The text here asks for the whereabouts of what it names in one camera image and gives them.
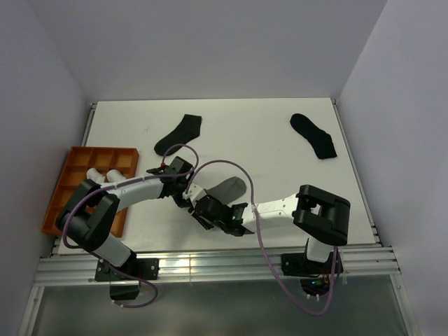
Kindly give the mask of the grey sock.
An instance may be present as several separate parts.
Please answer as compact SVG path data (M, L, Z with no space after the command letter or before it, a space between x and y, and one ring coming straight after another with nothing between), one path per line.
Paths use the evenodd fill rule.
M244 196L246 190L245 182L238 176L233 176L207 189L206 194L214 197L223 204L230 204Z

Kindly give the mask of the white striped sock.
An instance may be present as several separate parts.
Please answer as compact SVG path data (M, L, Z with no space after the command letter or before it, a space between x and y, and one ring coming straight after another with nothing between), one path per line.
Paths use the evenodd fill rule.
M106 173L106 179L109 183L119 183L126 178L117 169L111 169Z

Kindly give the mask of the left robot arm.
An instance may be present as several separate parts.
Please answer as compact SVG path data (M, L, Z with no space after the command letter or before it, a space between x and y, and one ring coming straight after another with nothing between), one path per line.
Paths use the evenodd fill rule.
M116 214L147 200L181 200L193 172L189 162L175 157L169 165L121 182L98 184L86 179L62 207L55 225L67 248L80 248L107 261L119 279L129 279L137 270L135 253L111 233Z

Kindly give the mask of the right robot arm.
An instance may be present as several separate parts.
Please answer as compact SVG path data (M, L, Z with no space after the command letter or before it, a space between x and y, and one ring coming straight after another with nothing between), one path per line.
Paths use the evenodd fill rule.
M225 205L193 185L183 193L189 212L207 230L218 228L227 235L243 237L260 228L295 226L308 234L303 265L317 273L327 264L330 253L348 241L350 202L313 185L301 185L298 193L283 199L259 203Z

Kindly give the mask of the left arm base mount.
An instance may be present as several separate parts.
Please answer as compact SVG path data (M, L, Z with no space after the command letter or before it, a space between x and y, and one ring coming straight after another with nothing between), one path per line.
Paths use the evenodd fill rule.
M159 294L158 288L152 281L158 279L158 258L133 258L121 267L112 266L105 260L99 260L94 280L99 283L109 283L109 296L115 303L126 306L141 306L133 304L143 287L151 288L152 298L148 304L153 303Z

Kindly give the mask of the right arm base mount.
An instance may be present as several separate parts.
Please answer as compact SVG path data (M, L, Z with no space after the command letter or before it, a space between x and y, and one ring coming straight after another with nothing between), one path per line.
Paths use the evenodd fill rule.
M313 297L326 295L330 291L333 252L324 263L305 258L305 253L284 253L281 255L281 271L287 277L299 277L302 290Z

